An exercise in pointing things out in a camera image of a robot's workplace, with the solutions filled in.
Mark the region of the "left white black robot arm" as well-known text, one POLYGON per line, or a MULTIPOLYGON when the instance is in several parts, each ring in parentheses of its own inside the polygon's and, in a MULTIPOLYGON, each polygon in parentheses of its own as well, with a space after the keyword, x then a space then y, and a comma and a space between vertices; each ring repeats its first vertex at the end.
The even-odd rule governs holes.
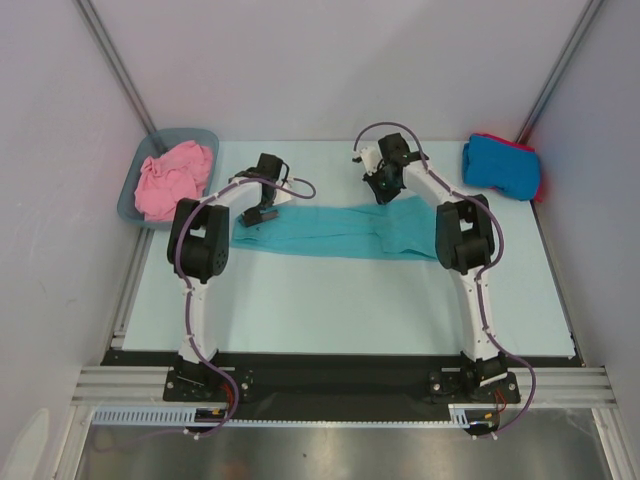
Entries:
POLYGON ((282 159, 263 153, 255 167, 236 174, 219 192, 177 204, 167 258, 185 283, 186 300, 185 338, 173 371, 199 399, 214 397, 221 387, 220 374, 207 365, 218 352, 206 332, 207 289, 228 263, 234 222, 253 227, 276 218, 273 205, 288 174, 282 159))

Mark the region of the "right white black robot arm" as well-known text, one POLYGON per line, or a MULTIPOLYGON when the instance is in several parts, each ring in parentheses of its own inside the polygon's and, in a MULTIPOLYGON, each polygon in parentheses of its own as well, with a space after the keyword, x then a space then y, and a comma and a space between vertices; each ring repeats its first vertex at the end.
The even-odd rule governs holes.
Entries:
POLYGON ((473 401, 484 401, 507 376, 505 354, 495 345, 486 273, 495 252, 489 203, 453 186, 412 152, 401 134, 391 134, 376 147, 355 152, 364 166, 363 181, 379 204, 386 205, 402 191, 417 195, 435 210, 435 250, 440 265, 451 274, 463 326, 464 361, 461 388, 473 401))

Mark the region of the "teal t shirt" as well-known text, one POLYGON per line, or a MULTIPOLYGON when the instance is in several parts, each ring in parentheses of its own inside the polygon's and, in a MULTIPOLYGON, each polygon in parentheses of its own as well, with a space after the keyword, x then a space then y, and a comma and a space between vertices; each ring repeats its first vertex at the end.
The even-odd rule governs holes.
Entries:
POLYGON ((387 205, 283 206, 264 223, 234 226, 238 249, 308 257, 435 261, 436 215, 417 196, 387 205))

